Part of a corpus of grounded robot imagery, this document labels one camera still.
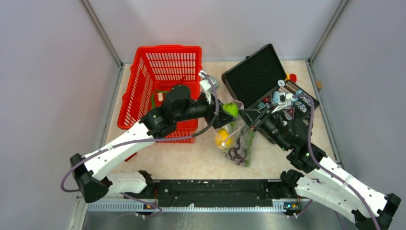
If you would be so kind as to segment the green lime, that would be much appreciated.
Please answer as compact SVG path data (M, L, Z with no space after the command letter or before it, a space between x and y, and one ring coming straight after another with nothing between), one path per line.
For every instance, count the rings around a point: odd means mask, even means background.
M239 108L235 103L225 103L222 105L222 109L227 114L230 114L234 118L238 117Z

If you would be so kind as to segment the green leafy vegetable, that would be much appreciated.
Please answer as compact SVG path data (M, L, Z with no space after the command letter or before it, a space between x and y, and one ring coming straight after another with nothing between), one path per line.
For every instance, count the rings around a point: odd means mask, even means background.
M245 167L248 167L250 165L250 158L251 158L251 148L253 145L253 139L254 139L254 132L252 131L246 131L244 134L244 144L243 144L243 162L245 164Z

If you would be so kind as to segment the yellow toy fruit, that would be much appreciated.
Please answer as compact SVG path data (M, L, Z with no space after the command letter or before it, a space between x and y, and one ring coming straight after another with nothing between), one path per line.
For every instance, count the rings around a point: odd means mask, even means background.
M219 129L214 138L215 145L222 150L229 149L232 139L225 129Z

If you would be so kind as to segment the clear zip top bag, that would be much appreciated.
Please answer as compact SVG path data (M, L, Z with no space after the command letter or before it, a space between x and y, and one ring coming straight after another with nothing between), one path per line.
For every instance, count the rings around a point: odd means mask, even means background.
M238 100L230 99L230 103L235 103L235 104L238 106L239 109L244 109L243 103L240 102L240 101L238 101ZM245 132L248 131L248 130L251 131L251 130L248 128L248 126L245 124L245 122L242 120L242 118L240 117L239 114L238 114L237 120L236 120L236 122L235 122L235 124L234 124L233 127L231 127L230 125L226 125L226 126L224 126L224 127L222 127L222 128L225 129L225 130L229 133L229 135L230 135L230 137L231 137L231 139L232 139L232 143L231 143L231 145L230 145L230 148L232 148L235 143L238 143L238 144L240 144L241 146L243 146L243 144L244 144L244 140L243 140L243 139L244 139L244 134L245 134ZM219 129L214 129L214 131L213 131L214 138L215 138L216 133L217 133L217 131L218 131ZM223 155L224 155L225 158L227 158L227 157L225 156L225 154L228 152L229 149L220 149L220 150L222 151L222 153L223 153Z

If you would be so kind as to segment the red grape bunch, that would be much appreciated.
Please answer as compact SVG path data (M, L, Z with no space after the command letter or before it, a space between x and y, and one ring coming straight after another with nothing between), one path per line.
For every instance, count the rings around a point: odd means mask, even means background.
M236 165L248 167L250 165L250 152L249 148L235 143L232 148L228 150L225 156L233 161Z

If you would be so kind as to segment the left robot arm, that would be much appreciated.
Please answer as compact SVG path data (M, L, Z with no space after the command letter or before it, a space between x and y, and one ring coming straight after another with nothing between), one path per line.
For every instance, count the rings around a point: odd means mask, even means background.
M170 138L177 130L177 123L204 118L207 126L188 136ZM86 203L93 203L109 193L137 193L142 198L153 194L154 186L140 172L133 176L113 179L108 174L118 164L157 142L169 142L195 138L210 128L221 128L236 121L236 117L224 109L216 92L201 93L197 100L185 85L175 85L164 96L160 106L147 112L124 134L100 149L84 156L70 158L71 170L79 192Z

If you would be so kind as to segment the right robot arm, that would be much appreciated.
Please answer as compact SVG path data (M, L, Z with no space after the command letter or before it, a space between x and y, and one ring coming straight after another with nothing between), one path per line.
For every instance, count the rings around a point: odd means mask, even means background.
M240 110L244 122L267 140L289 151L294 167L282 176L281 192L309 198L346 217L359 230L387 230L401 198L362 183L311 142L314 109L285 121L281 111Z

